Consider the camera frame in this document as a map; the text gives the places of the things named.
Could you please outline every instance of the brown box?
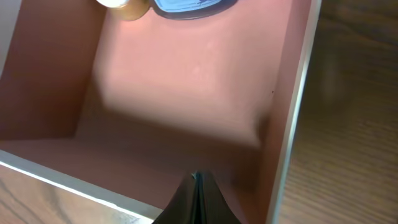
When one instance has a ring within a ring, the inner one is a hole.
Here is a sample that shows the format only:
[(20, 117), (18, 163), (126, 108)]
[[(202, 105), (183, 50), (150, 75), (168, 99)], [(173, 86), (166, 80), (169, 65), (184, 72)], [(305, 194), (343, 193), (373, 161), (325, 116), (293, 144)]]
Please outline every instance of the brown box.
[(242, 223), (277, 222), (319, 0), (133, 22), (94, 0), (1, 4), (2, 165), (149, 223), (208, 169)]

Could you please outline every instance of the open box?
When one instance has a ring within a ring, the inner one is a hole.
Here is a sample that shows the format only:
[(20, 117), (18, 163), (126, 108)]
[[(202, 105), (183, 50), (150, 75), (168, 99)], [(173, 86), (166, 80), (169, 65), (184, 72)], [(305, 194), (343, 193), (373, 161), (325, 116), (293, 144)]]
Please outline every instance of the open box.
[(319, 8), (238, 1), (126, 22), (93, 0), (22, 1), (2, 52), (0, 160), (143, 220), (208, 169), (242, 223), (275, 223)]

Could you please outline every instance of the yellow jar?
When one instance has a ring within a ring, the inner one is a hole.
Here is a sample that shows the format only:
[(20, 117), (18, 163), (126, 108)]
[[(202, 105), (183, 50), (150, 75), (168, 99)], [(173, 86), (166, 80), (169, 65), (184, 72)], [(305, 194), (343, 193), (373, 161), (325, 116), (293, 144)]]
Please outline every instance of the yellow jar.
[(148, 0), (97, 0), (118, 18), (133, 21), (143, 16), (149, 9)]

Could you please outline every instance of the white cap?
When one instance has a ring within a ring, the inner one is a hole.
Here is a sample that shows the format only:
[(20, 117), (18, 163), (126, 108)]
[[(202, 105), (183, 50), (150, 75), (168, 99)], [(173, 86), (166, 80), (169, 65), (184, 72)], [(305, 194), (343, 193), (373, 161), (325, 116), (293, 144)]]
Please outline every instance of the white cap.
[(97, 1), (102, 5), (110, 8), (121, 7), (127, 4), (127, 2), (129, 2), (129, 0), (97, 0)]

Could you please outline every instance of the wooden floor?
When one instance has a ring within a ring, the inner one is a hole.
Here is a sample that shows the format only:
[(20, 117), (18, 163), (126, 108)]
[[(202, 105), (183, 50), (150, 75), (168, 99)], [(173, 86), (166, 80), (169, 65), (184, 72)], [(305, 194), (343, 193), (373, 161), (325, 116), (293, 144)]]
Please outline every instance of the wooden floor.
[(137, 220), (0, 166), (0, 224), (132, 224)]
[(323, 0), (279, 223), (397, 223), (398, 1)]

